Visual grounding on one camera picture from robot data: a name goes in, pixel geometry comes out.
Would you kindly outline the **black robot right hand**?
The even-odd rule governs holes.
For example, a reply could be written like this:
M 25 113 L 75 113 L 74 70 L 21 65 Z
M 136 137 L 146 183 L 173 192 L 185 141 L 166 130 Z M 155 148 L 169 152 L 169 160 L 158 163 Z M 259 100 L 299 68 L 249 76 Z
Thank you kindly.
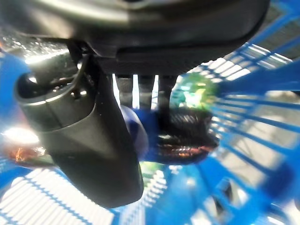
M 252 38 L 268 0 L 3 0 L 4 27 L 65 44 L 74 73 L 42 62 L 13 81 L 38 140 L 6 141 L 23 166 L 58 166 L 93 202 L 139 200 L 140 161 L 186 165 L 219 145 L 206 109 L 170 106 L 179 75 Z

